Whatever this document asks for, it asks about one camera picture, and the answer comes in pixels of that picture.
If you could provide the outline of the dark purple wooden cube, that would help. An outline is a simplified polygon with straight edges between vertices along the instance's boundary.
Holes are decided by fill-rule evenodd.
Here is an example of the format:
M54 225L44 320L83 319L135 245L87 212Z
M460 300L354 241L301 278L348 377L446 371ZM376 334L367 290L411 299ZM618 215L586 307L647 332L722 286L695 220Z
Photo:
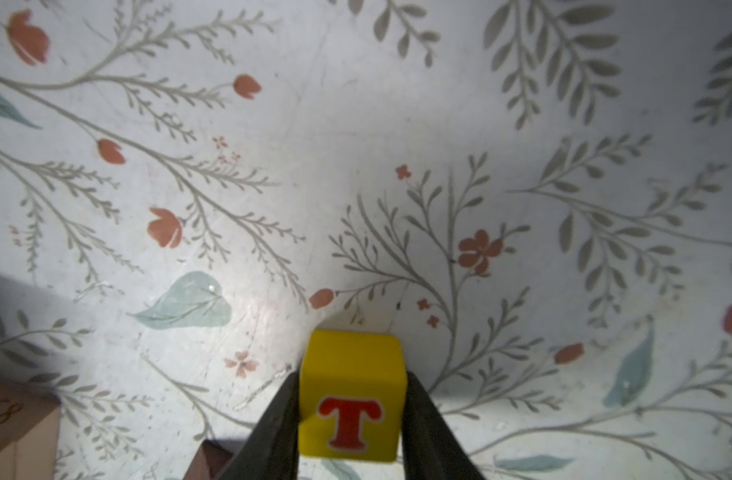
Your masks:
M214 480L231 460L233 454L218 443L204 440L185 472L184 480Z

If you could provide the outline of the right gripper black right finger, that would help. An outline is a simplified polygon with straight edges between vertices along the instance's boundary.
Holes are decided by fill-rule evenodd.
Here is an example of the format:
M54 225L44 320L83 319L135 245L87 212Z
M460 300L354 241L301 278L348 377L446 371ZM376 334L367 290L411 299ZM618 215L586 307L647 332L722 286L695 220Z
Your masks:
M406 480L484 480L464 452L429 394L412 373L402 418Z

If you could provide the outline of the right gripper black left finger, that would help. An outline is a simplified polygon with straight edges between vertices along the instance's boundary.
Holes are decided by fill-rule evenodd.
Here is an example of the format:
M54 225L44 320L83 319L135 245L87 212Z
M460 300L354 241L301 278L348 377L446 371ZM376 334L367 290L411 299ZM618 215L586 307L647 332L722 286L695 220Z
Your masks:
M292 372L268 405L243 447L218 480L295 480L298 477L300 374Z

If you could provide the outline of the yellow letter T cube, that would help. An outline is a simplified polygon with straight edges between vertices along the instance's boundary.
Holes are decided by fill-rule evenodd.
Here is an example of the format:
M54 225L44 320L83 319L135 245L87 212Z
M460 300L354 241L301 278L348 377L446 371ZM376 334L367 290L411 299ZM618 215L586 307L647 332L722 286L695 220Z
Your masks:
M300 370L299 452L317 458L395 461L407 388L396 337L314 331Z

